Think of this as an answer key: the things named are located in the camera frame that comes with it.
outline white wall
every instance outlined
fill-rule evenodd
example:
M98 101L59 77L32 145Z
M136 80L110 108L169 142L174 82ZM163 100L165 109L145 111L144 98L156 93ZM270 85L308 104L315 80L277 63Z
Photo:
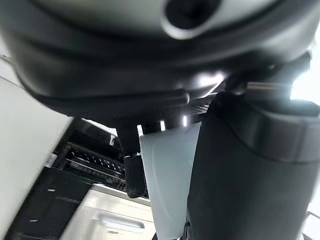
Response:
M70 120L0 77L0 239Z

